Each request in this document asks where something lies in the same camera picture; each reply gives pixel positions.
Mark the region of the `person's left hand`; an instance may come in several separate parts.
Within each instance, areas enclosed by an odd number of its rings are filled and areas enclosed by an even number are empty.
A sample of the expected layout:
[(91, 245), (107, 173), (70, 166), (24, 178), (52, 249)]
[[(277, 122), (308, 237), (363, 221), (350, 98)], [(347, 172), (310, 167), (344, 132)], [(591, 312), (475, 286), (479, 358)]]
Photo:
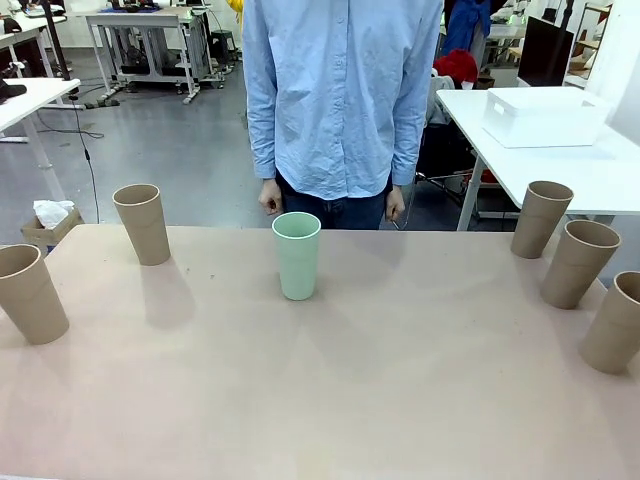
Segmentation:
[(385, 218), (388, 222), (397, 222), (405, 211), (402, 188), (393, 185), (386, 196)]

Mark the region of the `person's right hand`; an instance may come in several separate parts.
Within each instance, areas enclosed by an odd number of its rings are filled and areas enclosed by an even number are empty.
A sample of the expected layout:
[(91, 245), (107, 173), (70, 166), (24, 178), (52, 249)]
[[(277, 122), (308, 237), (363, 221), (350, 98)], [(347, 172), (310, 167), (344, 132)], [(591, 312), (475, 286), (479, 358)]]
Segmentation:
[(263, 180), (258, 201), (269, 216), (283, 212), (281, 189), (275, 179)]

